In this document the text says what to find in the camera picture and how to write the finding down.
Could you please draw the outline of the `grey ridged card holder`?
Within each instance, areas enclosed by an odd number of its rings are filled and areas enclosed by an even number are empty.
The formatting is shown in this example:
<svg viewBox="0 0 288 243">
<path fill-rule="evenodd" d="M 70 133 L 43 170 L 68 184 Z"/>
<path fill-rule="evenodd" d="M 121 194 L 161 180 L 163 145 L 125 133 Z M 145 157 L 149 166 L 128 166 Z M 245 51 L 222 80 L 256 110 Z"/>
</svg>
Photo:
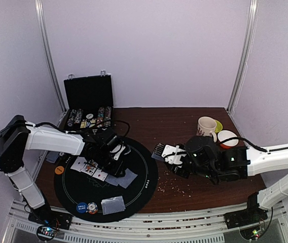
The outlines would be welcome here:
<svg viewBox="0 0 288 243">
<path fill-rule="evenodd" d="M 158 143 L 155 145 L 153 153 L 151 155 L 151 158 L 155 159 L 155 160 L 159 160 L 159 161 L 164 161 L 163 158 L 163 151 L 165 148 L 165 144 L 163 143 Z"/>
</svg>

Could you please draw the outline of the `orange big blind button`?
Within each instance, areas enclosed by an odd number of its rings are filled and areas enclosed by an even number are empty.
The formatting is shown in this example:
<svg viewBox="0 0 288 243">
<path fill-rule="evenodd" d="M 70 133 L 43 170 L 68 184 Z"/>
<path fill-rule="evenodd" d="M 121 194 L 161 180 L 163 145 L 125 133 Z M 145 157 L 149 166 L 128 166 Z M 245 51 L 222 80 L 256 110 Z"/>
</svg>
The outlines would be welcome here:
<svg viewBox="0 0 288 243">
<path fill-rule="evenodd" d="M 64 167 L 63 166 L 57 166 L 54 170 L 56 175 L 61 175 L 64 172 Z"/>
</svg>

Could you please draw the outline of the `red poker chip stack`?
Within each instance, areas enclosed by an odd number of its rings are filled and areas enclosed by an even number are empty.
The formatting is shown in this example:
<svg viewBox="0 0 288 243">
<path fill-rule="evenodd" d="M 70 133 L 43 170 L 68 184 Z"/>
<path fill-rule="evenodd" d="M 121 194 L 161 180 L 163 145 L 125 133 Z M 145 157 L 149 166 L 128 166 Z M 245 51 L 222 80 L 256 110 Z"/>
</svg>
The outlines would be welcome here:
<svg viewBox="0 0 288 243">
<path fill-rule="evenodd" d="M 96 213 L 98 212 L 98 206 L 97 206 L 97 204 L 94 203 L 94 202 L 88 203 L 88 204 L 87 204 L 87 212 L 88 212 L 89 214 L 96 214 Z"/>
</svg>

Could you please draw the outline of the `blue small blind button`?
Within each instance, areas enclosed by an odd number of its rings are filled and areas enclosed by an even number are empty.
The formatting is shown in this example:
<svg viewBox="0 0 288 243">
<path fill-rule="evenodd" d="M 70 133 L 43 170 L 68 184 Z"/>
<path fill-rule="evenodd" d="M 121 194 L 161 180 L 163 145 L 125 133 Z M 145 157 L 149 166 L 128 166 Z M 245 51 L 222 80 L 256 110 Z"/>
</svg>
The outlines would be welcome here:
<svg viewBox="0 0 288 243">
<path fill-rule="evenodd" d="M 88 205 L 85 202 L 80 202 L 76 206 L 76 211 L 80 214 L 86 213 L 88 209 Z"/>
</svg>

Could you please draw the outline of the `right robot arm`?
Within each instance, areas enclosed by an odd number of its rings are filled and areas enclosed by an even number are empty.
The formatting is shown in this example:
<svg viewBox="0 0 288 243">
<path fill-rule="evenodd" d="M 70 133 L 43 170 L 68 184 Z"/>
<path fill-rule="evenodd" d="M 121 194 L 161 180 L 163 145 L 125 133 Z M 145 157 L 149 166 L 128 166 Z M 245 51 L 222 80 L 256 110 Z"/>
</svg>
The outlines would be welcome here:
<svg viewBox="0 0 288 243">
<path fill-rule="evenodd" d="M 185 144 L 156 144 L 152 158 L 162 161 L 174 174 L 209 179 L 214 185 L 270 171 L 288 169 L 288 144 L 259 147 L 245 138 L 215 141 L 210 136 L 193 136 Z M 288 174 L 270 187 L 248 197 L 242 220 L 253 223 L 261 212 L 288 197 Z"/>
</svg>

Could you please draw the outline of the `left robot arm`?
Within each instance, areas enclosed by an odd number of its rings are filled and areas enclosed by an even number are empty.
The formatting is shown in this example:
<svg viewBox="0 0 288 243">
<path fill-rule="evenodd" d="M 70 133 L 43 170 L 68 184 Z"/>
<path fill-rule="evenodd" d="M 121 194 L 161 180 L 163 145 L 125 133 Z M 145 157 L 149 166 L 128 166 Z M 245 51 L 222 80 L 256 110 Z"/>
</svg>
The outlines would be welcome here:
<svg viewBox="0 0 288 243">
<path fill-rule="evenodd" d="M 55 215 L 24 164 L 26 151 L 83 157 L 96 162 L 104 172 L 119 177 L 125 174 L 123 157 L 130 150 L 111 127 L 67 131 L 50 122 L 35 124 L 16 115 L 0 130 L 0 172 L 9 178 L 35 217 L 49 225 Z"/>
</svg>

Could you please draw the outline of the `blue texas holdem card deck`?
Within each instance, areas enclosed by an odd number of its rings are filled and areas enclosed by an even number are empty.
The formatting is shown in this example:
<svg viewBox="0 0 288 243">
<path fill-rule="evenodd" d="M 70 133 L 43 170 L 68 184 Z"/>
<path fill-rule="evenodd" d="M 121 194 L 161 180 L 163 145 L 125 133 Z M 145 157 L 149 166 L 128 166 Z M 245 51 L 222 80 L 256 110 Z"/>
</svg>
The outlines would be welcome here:
<svg viewBox="0 0 288 243">
<path fill-rule="evenodd" d="M 91 128 L 96 125 L 96 119 L 87 120 L 86 128 Z"/>
</svg>

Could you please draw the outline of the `white dealer button in case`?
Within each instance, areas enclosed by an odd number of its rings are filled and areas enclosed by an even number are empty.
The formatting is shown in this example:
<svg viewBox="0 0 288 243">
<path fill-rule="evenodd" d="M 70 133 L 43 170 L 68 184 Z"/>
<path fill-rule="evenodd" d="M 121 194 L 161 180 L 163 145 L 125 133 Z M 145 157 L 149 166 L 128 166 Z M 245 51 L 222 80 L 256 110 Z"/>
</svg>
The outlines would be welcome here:
<svg viewBox="0 0 288 243">
<path fill-rule="evenodd" d="M 92 119 L 94 117 L 94 115 L 92 113 L 89 113 L 86 115 L 86 119 Z"/>
</svg>

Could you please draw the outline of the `black poker chip case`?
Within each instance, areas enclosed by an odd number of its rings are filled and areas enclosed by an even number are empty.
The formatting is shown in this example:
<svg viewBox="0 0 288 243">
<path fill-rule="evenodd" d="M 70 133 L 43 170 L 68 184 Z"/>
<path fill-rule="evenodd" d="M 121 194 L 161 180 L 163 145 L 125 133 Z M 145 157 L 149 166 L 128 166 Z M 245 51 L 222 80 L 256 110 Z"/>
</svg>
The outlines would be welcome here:
<svg viewBox="0 0 288 243">
<path fill-rule="evenodd" d="M 68 112 L 64 129 L 89 131 L 112 125 L 113 88 L 110 74 L 76 77 L 64 80 Z M 86 115 L 92 113 L 96 125 L 86 128 Z"/>
</svg>

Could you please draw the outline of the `white floral ceramic mug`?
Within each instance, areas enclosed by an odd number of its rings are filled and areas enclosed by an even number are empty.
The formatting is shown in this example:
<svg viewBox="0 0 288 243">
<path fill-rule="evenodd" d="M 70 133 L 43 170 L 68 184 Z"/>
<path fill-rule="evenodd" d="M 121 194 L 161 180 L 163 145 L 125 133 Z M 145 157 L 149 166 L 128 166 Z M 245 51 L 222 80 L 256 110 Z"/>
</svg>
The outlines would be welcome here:
<svg viewBox="0 0 288 243">
<path fill-rule="evenodd" d="M 217 142 L 217 135 L 215 129 L 217 127 L 216 121 L 208 116 L 202 116 L 198 119 L 197 133 L 198 136 L 209 136 Z"/>
</svg>

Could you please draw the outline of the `orange white small bowl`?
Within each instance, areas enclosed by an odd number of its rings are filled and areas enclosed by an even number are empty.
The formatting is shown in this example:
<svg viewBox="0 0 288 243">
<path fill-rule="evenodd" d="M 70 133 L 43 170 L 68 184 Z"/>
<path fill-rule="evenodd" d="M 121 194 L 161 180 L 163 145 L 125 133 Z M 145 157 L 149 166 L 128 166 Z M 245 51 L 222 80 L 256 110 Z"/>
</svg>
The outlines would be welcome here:
<svg viewBox="0 0 288 243">
<path fill-rule="evenodd" d="M 227 139 L 236 138 L 236 137 L 237 135 L 229 130 L 222 130 L 218 133 L 219 142 L 223 142 Z M 229 148 L 235 147 L 238 144 L 238 142 L 239 142 L 238 139 L 232 139 L 227 142 L 221 143 L 220 147 L 223 149 L 229 149 Z"/>
</svg>

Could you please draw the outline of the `lime green small bowl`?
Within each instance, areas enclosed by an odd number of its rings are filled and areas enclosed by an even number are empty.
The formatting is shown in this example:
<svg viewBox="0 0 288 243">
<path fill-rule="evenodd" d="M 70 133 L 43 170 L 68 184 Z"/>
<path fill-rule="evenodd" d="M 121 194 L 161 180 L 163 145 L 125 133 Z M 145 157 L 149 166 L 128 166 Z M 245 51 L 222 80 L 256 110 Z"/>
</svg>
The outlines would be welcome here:
<svg viewBox="0 0 288 243">
<path fill-rule="evenodd" d="M 215 122 L 216 122 L 216 128 L 215 128 L 215 133 L 217 134 L 217 133 L 219 133 L 222 129 L 223 129 L 223 125 L 222 125 L 222 123 L 221 122 L 219 122 L 218 120 L 216 120 L 215 119 Z"/>
</svg>

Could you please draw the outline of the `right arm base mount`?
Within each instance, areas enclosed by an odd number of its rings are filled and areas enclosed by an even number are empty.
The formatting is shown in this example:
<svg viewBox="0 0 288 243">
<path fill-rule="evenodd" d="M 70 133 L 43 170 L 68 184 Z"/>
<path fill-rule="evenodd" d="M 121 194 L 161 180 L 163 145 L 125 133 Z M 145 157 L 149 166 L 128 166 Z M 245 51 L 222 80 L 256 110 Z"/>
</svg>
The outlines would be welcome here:
<svg viewBox="0 0 288 243">
<path fill-rule="evenodd" d="M 224 214 L 225 223 L 228 229 L 242 227 L 254 223 L 259 223 L 261 219 L 268 218 L 267 211 L 264 210 L 240 210 Z"/>
</svg>

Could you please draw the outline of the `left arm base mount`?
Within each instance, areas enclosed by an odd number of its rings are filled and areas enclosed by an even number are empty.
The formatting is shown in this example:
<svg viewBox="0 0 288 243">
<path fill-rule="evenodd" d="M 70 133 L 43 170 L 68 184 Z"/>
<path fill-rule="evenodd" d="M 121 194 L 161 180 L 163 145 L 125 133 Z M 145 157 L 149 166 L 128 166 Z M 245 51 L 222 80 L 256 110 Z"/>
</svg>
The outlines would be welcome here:
<svg viewBox="0 0 288 243">
<path fill-rule="evenodd" d="M 57 211 L 42 211 L 31 209 L 28 220 L 55 229 L 69 230 L 73 216 Z"/>
</svg>

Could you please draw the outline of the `right aluminium frame post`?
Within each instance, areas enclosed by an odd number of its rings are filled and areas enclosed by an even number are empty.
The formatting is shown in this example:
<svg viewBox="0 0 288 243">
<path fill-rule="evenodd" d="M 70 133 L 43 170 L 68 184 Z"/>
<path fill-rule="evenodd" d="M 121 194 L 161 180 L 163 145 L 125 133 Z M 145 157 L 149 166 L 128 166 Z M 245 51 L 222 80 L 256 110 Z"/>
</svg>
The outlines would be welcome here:
<svg viewBox="0 0 288 243">
<path fill-rule="evenodd" d="M 243 87 L 243 83 L 245 80 L 248 57 L 252 49 L 254 35 L 255 35 L 258 7 L 259 7 L 258 0 L 250 1 L 241 57 L 240 57 L 239 66 L 238 66 L 238 70 L 237 70 L 236 77 L 235 77 L 233 90 L 232 90 L 229 104 L 227 107 L 227 112 L 230 115 L 234 115 L 235 113 L 235 108 L 237 107 L 239 97 L 241 94 L 241 90 Z"/>
</svg>

